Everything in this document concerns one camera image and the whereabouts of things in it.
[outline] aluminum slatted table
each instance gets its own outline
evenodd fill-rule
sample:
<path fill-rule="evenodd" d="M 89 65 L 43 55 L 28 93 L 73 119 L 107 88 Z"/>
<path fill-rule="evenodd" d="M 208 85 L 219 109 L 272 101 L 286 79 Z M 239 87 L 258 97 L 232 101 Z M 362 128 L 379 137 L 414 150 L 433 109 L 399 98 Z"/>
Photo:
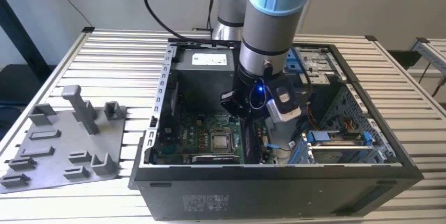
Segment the aluminum slatted table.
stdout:
<path fill-rule="evenodd" d="M 187 37 L 207 38 L 199 32 Z M 23 115 L 0 142 L 0 176 L 19 149 L 35 103 L 69 109 L 61 87 L 83 86 L 93 106 L 119 101 L 128 107 L 120 154 L 120 178 L 0 195 L 0 220 L 20 223 L 151 223 L 139 195 L 127 188 L 136 145 L 149 122 L 154 93 L 167 45 L 164 32 L 99 30 L 83 33 Z M 426 179 L 363 219 L 348 223 L 446 223 L 446 112 L 377 41 L 354 36 L 296 35 L 295 42 L 335 44 L 360 85 Z M 346 223 L 346 219 L 202 221 L 210 223 Z"/>

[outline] open computer tower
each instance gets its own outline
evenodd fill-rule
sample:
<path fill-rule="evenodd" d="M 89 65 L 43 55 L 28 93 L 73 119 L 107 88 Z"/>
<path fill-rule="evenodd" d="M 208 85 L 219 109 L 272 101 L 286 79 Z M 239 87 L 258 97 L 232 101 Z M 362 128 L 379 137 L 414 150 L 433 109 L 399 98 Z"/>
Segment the open computer tower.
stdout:
<path fill-rule="evenodd" d="M 284 73 L 312 101 L 286 123 L 219 104 L 239 49 L 170 40 L 129 188 L 156 220 L 364 216 L 422 174 L 336 47 L 292 45 Z"/>

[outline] motherboard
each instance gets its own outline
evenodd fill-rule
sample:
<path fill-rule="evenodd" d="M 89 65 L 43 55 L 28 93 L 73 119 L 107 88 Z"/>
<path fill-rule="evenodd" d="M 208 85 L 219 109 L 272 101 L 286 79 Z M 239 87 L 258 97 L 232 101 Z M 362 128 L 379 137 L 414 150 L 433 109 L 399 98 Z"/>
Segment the motherboard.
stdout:
<path fill-rule="evenodd" d="M 270 143 L 264 121 L 255 122 L 259 141 Z M 272 151 L 262 146 L 263 163 Z M 160 146 L 158 164 L 194 164 L 206 159 L 232 159 L 244 164 L 240 119 L 227 114 L 183 114 L 175 140 Z"/>

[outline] case label sticker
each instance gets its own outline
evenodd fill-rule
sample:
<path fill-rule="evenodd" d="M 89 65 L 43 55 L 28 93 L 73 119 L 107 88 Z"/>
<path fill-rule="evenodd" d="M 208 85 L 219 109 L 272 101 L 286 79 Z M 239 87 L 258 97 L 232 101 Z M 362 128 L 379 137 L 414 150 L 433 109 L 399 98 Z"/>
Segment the case label sticker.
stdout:
<path fill-rule="evenodd" d="M 183 205 L 186 212 L 227 211 L 230 204 L 230 195 L 224 194 L 186 194 L 183 196 Z"/>
<path fill-rule="evenodd" d="M 195 53 L 192 55 L 192 65 L 226 66 L 226 54 Z"/>

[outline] side panel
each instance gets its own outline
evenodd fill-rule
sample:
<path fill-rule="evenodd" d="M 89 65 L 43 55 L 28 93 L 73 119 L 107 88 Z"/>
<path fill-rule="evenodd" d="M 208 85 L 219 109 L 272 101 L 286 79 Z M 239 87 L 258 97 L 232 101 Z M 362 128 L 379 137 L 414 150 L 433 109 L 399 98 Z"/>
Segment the side panel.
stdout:
<path fill-rule="evenodd" d="M 136 181 L 155 220 L 363 216 L 405 180 Z"/>

